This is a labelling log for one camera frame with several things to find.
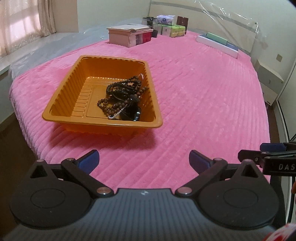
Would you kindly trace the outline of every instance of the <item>window sill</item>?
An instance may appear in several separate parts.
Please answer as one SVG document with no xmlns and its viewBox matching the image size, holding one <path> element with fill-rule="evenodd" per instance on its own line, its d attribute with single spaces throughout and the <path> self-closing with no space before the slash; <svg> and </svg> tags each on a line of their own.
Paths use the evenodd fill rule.
<svg viewBox="0 0 296 241">
<path fill-rule="evenodd" d="M 59 40 L 69 34 L 70 33 L 55 33 L 44 38 L 39 38 L 25 45 L 24 47 L 19 48 L 18 50 L 12 52 L 11 54 L 4 56 L 0 60 L 0 75 L 5 73 L 7 70 L 9 70 L 9 67 L 13 62 L 17 61 L 18 59 L 25 56 L 26 54 L 32 51 L 35 51 L 36 49 L 44 46 L 47 43 L 50 43 L 55 40 Z"/>
</svg>

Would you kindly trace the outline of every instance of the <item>white box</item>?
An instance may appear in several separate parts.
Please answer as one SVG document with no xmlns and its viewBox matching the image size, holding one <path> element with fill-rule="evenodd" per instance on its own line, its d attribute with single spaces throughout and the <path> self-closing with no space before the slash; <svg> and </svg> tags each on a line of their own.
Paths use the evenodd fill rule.
<svg viewBox="0 0 296 241">
<path fill-rule="evenodd" d="M 169 26 L 168 26 L 168 27 L 163 26 L 163 29 L 162 29 L 161 35 L 169 37 L 169 36 L 170 36 L 170 32 L 171 32 L 171 30 L 172 30 L 171 27 L 169 27 Z"/>
<path fill-rule="evenodd" d="M 235 49 L 229 48 L 223 44 L 220 44 L 214 40 L 208 39 L 206 37 L 203 37 L 201 35 L 196 37 L 196 41 L 202 44 L 205 44 L 207 46 L 213 47 L 215 49 L 221 50 L 222 52 L 229 54 L 230 56 L 237 58 L 238 56 L 238 51 L 236 51 Z"/>
</svg>

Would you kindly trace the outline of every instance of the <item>wooden floor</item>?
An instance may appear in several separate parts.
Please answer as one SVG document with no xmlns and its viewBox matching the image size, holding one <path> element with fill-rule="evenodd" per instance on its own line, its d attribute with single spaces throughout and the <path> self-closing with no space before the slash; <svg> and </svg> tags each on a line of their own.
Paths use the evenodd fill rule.
<svg viewBox="0 0 296 241">
<path fill-rule="evenodd" d="M 268 108 L 267 114 L 271 142 L 279 142 L 272 107 Z M 35 159 L 14 116 L 13 121 L 0 131 L 0 237 L 16 226 L 9 210 L 9 200 Z"/>
</svg>

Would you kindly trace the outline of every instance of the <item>wooden bead necklace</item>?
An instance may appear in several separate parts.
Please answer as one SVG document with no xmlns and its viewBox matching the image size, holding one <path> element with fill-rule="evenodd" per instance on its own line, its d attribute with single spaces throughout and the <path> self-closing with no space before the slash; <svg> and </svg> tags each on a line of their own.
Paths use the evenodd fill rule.
<svg viewBox="0 0 296 241">
<path fill-rule="evenodd" d="M 113 120 L 132 102 L 135 102 L 135 99 L 138 102 L 147 89 L 148 87 L 142 87 L 142 81 L 139 80 L 138 76 L 115 82 L 107 86 L 106 94 L 109 97 L 99 100 L 97 106 L 108 116 L 108 119 Z M 112 100 L 113 102 L 119 100 L 119 102 L 108 106 Z"/>
</svg>

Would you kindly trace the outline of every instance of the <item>orange plastic tray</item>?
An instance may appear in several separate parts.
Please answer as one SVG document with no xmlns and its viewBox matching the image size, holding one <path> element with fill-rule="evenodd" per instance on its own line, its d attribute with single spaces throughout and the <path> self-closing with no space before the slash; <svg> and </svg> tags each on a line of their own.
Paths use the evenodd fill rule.
<svg viewBox="0 0 296 241">
<path fill-rule="evenodd" d="M 139 121 L 109 120 L 97 102 L 106 97 L 107 85 L 144 75 L 149 89 L 139 103 Z M 61 123 L 66 130 L 131 135 L 163 123 L 148 63 L 127 58 L 81 56 L 63 79 L 43 114 L 46 121 Z"/>
</svg>

